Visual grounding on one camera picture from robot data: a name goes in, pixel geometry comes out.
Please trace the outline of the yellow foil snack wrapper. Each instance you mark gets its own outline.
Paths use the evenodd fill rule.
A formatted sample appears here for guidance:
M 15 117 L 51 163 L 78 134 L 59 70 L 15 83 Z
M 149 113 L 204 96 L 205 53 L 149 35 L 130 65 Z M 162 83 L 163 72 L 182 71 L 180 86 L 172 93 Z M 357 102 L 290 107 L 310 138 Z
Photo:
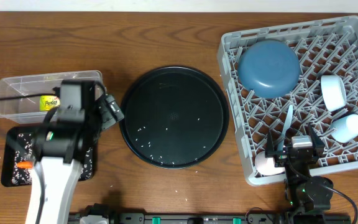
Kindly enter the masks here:
M 40 111 L 49 111 L 52 108 L 58 107 L 59 105 L 60 105 L 60 99 L 57 96 L 43 95 L 40 97 L 40 101 L 39 101 Z

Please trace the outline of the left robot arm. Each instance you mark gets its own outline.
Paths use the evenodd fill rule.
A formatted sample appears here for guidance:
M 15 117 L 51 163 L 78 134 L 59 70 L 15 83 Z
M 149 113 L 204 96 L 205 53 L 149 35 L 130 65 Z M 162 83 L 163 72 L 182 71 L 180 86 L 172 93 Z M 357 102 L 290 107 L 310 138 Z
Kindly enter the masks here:
M 32 188 L 26 223 L 66 223 L 86 152 L 124 114 L 99 81 L 63 80 L 60 105 L 34 133 Z

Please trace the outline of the white plastic knife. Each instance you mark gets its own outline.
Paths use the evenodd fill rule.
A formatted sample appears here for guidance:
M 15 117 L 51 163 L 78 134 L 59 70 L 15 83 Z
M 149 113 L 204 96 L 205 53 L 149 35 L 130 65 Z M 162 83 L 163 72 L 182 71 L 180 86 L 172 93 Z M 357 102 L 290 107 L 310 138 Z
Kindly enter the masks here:
M 283 129 L 282 129 L 282 133 L 281 133 L 281 135 L 279 137 L 280 141 L 277 144 L 277 149 L 279 151 L 283 150 L 284 141 L 285 141 L 285 135 L 286 135 L 288 129 L 290 128 L 292 117 L 293 117 L 293 105 L 289 105 L 288 111 L 287 111 L 287 116 L 285 118 L 285 122 L 284 122 Z

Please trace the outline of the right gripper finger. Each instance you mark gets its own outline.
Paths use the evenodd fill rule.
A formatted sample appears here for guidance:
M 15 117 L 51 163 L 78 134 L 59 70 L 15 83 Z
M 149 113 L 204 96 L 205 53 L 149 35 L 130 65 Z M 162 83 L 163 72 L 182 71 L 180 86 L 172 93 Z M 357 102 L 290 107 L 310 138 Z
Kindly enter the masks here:
M 273 144 L 272 134 L 269 131 L 267 134 L 267 145 L 265 148 L 265 157 L 273 157 L 275 154 L 275 147 Z
M 316 151 L 318 156 L 322 156 L 325 148 L 324 142 L 319 138 L 319 136 L 314 131 L 312 125 L 308 123 L 308 133 L 311 138 L 311 142 L 313 144 L 313 148 Z

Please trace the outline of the orange carrot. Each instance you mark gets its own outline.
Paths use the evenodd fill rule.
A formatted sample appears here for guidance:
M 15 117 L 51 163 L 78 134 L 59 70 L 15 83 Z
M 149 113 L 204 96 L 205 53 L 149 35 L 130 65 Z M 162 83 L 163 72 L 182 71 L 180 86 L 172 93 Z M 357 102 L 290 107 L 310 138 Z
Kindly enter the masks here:
M 19 169 L 33 169 L 34 163 L 32 161 L 22 161 L 16 164 Z

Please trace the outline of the pink cup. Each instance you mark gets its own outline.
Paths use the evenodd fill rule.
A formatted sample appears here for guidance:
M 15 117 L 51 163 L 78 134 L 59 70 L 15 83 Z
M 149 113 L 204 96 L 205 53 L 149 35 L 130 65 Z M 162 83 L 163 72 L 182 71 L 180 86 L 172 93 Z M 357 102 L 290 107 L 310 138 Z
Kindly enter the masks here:
M 285 171 L 284 167 L 275 167 L 274 159 L 272 157 L 266 157 L 265 151 L 256 155 L 255 168 L 258 173 L 264 176 L 277 175 Z

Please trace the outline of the dark blue plate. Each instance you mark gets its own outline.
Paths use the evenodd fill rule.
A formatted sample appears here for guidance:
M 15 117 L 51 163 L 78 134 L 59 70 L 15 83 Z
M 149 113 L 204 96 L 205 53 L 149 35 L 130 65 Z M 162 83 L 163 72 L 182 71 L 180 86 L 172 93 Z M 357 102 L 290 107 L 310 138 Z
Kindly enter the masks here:
M 249 47 L 238 61 L 237 75 L 246 90 L 260 98 L 290 93 L 300 77 L 296 53 L 283 42 L 264 40 Z

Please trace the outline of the light blue cup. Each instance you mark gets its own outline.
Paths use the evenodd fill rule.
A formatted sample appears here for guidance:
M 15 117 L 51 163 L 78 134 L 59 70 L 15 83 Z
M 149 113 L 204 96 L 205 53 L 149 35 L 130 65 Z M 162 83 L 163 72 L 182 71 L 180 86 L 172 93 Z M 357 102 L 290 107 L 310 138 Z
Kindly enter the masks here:
M 358 136 L 358 114 L 350 114 L 335 120 L 331 136 L 338 142 L 346 143 Z

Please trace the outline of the light blue bowl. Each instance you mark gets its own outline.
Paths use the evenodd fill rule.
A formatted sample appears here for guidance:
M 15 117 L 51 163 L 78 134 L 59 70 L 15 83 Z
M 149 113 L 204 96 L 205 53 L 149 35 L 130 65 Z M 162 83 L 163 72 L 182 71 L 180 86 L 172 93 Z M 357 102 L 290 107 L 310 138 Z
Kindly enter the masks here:
M 337 75 L 323 75 L 321 77 L 321 92 L 328 111 L 335 111 L 345 107 L 347 102 L 343 80 Z

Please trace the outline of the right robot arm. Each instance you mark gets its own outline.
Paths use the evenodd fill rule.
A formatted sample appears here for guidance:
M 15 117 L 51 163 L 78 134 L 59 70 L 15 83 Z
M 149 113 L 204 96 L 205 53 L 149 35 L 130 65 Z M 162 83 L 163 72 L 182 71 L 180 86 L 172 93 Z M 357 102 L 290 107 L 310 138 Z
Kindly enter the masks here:
M 273 159 L 275 167 L 285 169 L 285 196 L 291 208 L 280 214 L 267 215 L 272 223 L 326 223 L 324 211 L 331 208 L 333 182 L 321 176 L 311 176 L 310 165 L 317 163 L 325 144 L 308 125 L 306 136 L 297 136 L 303 143 L 291 144 L 279 151 L 273 145 L 272 135 L 267 135 L 266 158 Z

